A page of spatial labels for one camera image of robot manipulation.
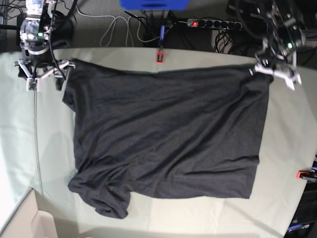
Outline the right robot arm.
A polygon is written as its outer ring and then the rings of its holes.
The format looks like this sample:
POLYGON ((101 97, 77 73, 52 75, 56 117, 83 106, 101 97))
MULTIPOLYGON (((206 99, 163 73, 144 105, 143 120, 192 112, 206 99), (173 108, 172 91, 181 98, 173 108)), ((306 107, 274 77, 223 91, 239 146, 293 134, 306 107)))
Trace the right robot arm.
POLYGON ((77 6, 74 0, 67 15, 58 11, 56 0, 27 0, 27 14, 19 36, 22 59, 14 64, 19 67, 20 78, 26 80, 26 90, 39 91, 40 82, 53 75, 56 90, 61 91, 66 81, 69 60, 57 60, 56 49, 69 48, 74 33, 73 13, 77 6))

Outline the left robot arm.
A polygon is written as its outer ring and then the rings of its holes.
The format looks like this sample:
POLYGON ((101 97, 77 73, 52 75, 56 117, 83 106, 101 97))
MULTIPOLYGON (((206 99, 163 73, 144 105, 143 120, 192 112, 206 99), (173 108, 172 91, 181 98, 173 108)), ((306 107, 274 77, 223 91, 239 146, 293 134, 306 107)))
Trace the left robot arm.
POLYGON ((263 47, 256 52, 257 63, 251 73, 279 77, 301 83, 297 71, 297 50, 304 46, 305 36, 288 0, 260 0, 258 13, 267 24, 263 47))

